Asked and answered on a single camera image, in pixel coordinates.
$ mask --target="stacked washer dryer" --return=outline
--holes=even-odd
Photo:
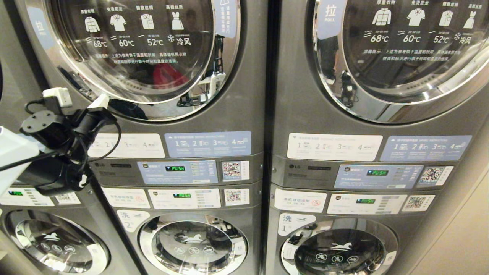
[[[385,274],[464,184],[450,179],[489,113],[488,3],[280,12],[266,274]]]
[[[266,1],[16,4],[52,86],[111,98],[91,167],[145,270],[258,273]]]
[[[0,125],[17,132],[45,80],[13,2],[0,2],[0,18]],[[140,274],[109,213],[89,186],[50,198],[17,182],[0,194],[1,230],[42,274]]]

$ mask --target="qr code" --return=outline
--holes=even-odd
[[[241,190],[226,190],[225,193],[226,202],[240,202],[243,200],[243,194]]]
[[[428,197],[426,197],[426,196],[411,196],[411,197],[409,197],[409,200],[408,200],[408,202],[404,208],[405,209],[421,208],[423,206],[423,203],[426,201],[427,198]]]
[[[222,173],[225,177],[241,177],[241,162],[223,162]]]
[[[420,182],[422,183],[435,183],[442,175],[444,167],[428,167],[423,172]]]

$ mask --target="white power adapter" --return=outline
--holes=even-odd
[[[67,88],[52,88],[43,91],[43,97],[55,96],[61,108],[71,107],[73,103]]]

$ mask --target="horse icon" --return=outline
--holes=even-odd
[[[339,245],[339,244],[331,244],[334,245],[331,250],[337,250],[337,251],[348,251],[352,250],[352,243],[346,243],[344,245]]]
[[[183,236],[182,238],[185,239],[183,241],[184,244],[199,244],[199,243],[204,241],[200,237],[202,237],[202,236],[200,234],[197,234],[194,237]]]
[[[51,234],[44,234],[44,240],[49,240],[49,241],[59,241],[61,240],[60,238],[58,238],[58,234],[56,232],[53,232]]]

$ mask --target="washing machine door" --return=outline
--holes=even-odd
[[[337,219],[303,227],[290,235],[282,263],[291,275],[381,275],[392,263],[398,241],[385,225]]]
[[[227,275],[245,260],[248,244],[235,225],[201,214],[156,217],[143,226],[141,250],[169,275]]]
[[[59,274],[99,275],[110,260],[109,251],[96,235],[49,213],[12,211],[5,226],[21,250]]]
[[[421,121],[487,83],[489,7],[468,2],[317,0],[312,45],[325,94],[356,117]]]
[[[64,77],[91,100],[108,94],[112,111],[137,120],[200,110],[222,89],[239,45],[239,0],[26,0],[26,7]],[[40,18],[49,29],[39,30]]]

